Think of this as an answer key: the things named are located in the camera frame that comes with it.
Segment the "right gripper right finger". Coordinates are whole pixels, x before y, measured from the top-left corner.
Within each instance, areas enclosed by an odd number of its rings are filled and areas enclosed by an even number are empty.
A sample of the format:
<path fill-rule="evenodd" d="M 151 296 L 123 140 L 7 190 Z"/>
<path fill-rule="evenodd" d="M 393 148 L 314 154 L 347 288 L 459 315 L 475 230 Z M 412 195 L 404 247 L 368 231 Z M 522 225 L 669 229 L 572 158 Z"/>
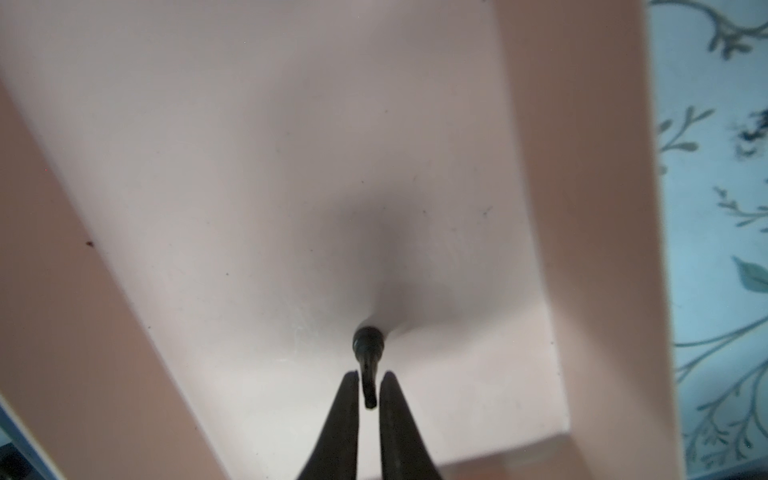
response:
<path fill-rule="evenodd" d="M 382 479 L 442 480 L 392 371 L 383 376 L 378 410 Z"/>

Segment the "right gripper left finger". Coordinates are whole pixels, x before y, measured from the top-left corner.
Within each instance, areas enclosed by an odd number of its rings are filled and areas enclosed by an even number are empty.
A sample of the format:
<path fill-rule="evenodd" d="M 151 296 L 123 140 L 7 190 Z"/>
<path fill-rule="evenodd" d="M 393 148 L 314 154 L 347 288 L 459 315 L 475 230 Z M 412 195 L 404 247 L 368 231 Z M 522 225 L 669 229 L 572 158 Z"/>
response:
<path fill-rule="evenodd" d="M 359 374 L 347 372 L 298 480 L 355 480 L 359 435 Z"/>

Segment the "black chess piece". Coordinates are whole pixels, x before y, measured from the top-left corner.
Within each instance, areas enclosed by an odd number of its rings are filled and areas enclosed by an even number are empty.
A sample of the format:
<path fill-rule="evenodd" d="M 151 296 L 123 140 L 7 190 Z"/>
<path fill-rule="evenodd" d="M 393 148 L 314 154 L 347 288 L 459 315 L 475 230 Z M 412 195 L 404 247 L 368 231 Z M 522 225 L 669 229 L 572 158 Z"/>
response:
<path fill-rule="evenodd" d="M 374 326 L 362 327 L 354 334 L 352 350 L 360 367 L 364 403 L 369 410 L 378 405 L 376 376 L 384 346 L 384 334 Z"/>

